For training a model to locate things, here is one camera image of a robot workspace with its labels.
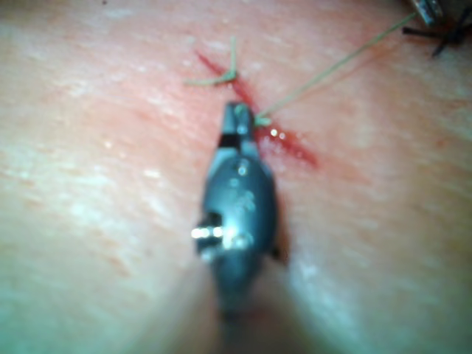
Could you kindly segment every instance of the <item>green suture thread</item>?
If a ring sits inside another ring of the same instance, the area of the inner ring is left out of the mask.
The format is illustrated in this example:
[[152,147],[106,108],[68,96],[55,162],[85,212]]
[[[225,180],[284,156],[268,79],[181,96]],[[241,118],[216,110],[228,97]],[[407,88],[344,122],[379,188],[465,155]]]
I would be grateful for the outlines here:
[[304,94],[308,89],[310,89],[313,85],[316,85],[319,83],[321,80],[325,79],[328,75],[332,74],[334,71],[339,69],[341,66],[346,64],[348,61],[352,60],[353,58],[357,57],[359,54],[361,54],[364,50],[369,49],[371,46],[374,44],[377,44],[379,41],[384,39],[387,35],[390,33],[394,32],[396,29],[402,27],[404,24],[412,20],[416,16],[415,13],[412,13],[408,16],[406,16],[403,20],[400,22],[394,24],[391,26],[387,31],[382,32],[380,35],[375,36],[373,39],[365,43],[363,46],[361,46],[359,49],[356,51],[352,52],[349,54],[347,57],[344,59],[340,60],[339,62],[333,64],[330,66],[328,69],[324,70],[321,74],[318,74],[315,77],[312,77],[305,83],[304,85],[301,85],[299,88],[294,90],[291,94],[286,96],[285,98],[281,99],[279,102],[276,102],[269,108],[263,110],[259,114],[256,115],[255,117],[255,125],[256,126],[267,126],[271,124],[271,120],[267,118],[266,116],[273,113],[277,109],[280,109],[284,105],[286,105],[289,102],[294,101],[298,97],[300,97],[302,94]]
[[231,37],[231,64],[229,70],[222,74],[220,77],[215,77],[213,79],[202,79],[202,80],[185,80],[186,85],[193,86],[211,86],[217,85],[219,83],[227,83],[233,81],[237,77],[236,71],[236,37]]

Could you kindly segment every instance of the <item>needle driver jaw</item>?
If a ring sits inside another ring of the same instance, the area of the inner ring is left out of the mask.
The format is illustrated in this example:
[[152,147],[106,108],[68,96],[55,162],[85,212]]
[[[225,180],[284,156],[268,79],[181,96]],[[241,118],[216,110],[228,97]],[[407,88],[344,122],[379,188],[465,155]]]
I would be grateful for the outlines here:
[[202,209],[192,230],[197,252],[212,268],[222,313],[238,312],[277,230],[274,178],[254,140],[254,115],[243,103],[225,107]]

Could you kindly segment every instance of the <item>skin surface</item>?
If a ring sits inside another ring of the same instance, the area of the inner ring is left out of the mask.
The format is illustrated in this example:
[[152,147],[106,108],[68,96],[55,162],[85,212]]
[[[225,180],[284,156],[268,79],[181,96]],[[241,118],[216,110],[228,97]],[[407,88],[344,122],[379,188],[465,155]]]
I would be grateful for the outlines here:
[[[182,84],[211,76],[195,48],[229,65],[236,35],[265,108],[410,12],[393,0],[2,1],[0,352],[120,353],[131,323],[185,291],[235,98]],[[272,116],[319,157],[313,170],[266,151],[288,286],[308,330],[341,353],[472,348],[472,46],[432,60],[436,44],[396,32]]]

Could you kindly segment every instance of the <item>black suture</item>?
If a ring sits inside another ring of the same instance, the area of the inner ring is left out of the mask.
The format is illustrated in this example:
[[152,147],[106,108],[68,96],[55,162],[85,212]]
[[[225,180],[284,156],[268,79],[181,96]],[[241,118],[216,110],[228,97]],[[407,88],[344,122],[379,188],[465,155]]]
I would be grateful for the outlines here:
[[402,33],[404,35],[417,35],[420,37],[426,38],[441,38],[440,44],[436,47],[436,49],[432,53],[432,57],[437,57],[444,48],[447,47],[449,44],[461,44],[465,37],[467,36],[468,32],[472,29],[472,24],[464,24],[467,18],[472,13],[472,6],[466,7],[462,14],[454,26],[454,28],[447,32],[447,33],[439,33],[439,32],[432,32],[432,31],[422,31],[420,29],[415,29],[411,27],[404,27],[402,29]]

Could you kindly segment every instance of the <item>blood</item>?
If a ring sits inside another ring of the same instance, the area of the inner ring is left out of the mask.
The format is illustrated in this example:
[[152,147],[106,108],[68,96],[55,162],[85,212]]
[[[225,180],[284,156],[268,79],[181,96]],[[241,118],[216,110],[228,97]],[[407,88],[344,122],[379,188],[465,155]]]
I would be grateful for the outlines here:
[[[200,52],[196,51],[196,55],[200,62],[214,75],[221,76],[227,71],[224,67],[211,61]],[[260,112],[258,104],[256,104],[252,98],[253,95],[251,95],[251,90],[247,83],[243,82],[237,75],[233,80],[219,85],[230,87],[241,101],[247,104],[255,114]],[[272,151],[281,151],[288,156],[303,161],[310,167],[317,168],[319,163],[315,153],[303,146],[299,140],[300,136],[300,133],[283,129],[273,120],[268,127],[257,127],[255,131],[257,145],[263,154],[267,151],[267,148],[270,148]]]

